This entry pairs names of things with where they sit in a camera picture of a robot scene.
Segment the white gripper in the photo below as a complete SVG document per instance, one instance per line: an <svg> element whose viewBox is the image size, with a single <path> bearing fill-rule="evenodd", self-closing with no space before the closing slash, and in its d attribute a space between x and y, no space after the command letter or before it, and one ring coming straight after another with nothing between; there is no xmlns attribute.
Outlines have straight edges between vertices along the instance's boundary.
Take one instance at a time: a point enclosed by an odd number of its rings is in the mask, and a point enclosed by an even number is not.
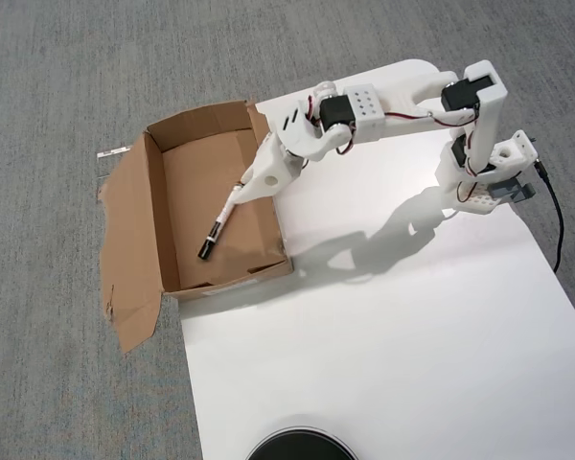
<svg viewBox="0 0 575 460"><path fill-rule="evenodd" d="M302 157L289 153L274 134L267 134L229 202L240 205L276 195L300 176L302 167Z"/></svg>

